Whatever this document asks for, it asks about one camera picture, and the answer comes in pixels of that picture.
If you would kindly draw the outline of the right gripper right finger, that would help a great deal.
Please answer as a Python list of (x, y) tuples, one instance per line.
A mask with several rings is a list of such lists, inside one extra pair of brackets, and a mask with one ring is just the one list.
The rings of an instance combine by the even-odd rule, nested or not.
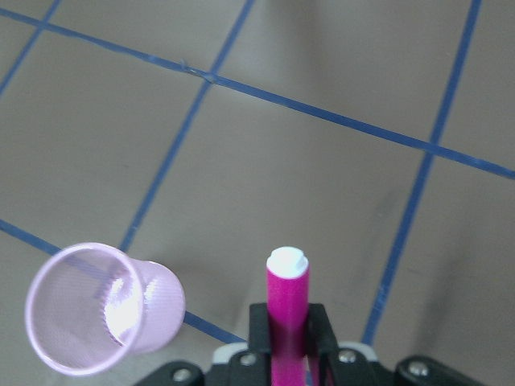
[(306, 348), (314, 385), (392, 385), (393, 372), (367, 344), (338, 341), (325, 307), (308, 307)]

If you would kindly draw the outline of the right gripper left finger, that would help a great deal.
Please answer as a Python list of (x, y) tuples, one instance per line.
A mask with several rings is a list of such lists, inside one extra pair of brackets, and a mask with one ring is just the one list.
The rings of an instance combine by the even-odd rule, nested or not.
[(271, 385), (271, 338), (267, 305), (249, 307), (246, 343), (230, 343), (215, 350), (212, 366), (203, 372), (185, 361), (166, 363), (138, 385)]

